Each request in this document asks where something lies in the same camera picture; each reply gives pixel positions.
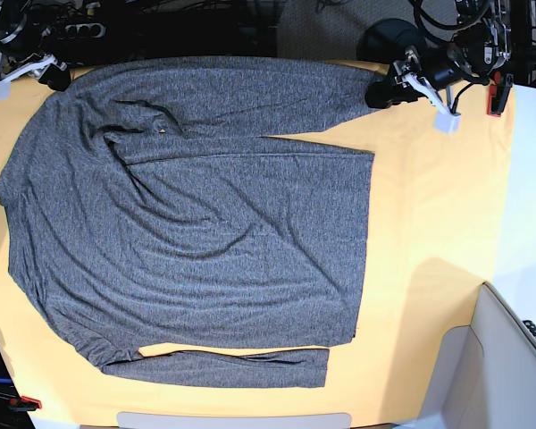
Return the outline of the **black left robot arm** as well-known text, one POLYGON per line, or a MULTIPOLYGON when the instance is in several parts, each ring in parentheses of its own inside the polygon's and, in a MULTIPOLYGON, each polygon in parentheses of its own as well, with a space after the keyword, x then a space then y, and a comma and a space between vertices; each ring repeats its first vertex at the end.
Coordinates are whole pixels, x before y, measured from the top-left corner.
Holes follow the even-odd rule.
POLYGON ((413 1, 414 21, 385 19, 365 31, 357 48, 361 61, 389 66, 373 83, 366 103, 377 109, 412 103, 421 97, 443 113, 456 114, 459 96, 451 89, 500 82, 499 69, 511 57, 508 6, 504 1, 456 1, 456 23, 432 18, 413 1))

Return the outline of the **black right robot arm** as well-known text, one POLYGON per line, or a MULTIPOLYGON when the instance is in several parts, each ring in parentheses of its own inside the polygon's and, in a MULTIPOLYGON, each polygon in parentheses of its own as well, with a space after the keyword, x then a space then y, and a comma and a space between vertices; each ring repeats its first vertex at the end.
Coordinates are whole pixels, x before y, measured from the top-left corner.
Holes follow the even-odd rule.
POLYGON ((65 91, 71 84, 67 64, 48 46, 51 26, 32 20, 29 6, 29 1, 0 1, 0 100, 8 98, 12 82, 25 75, 54 91, 65 91))

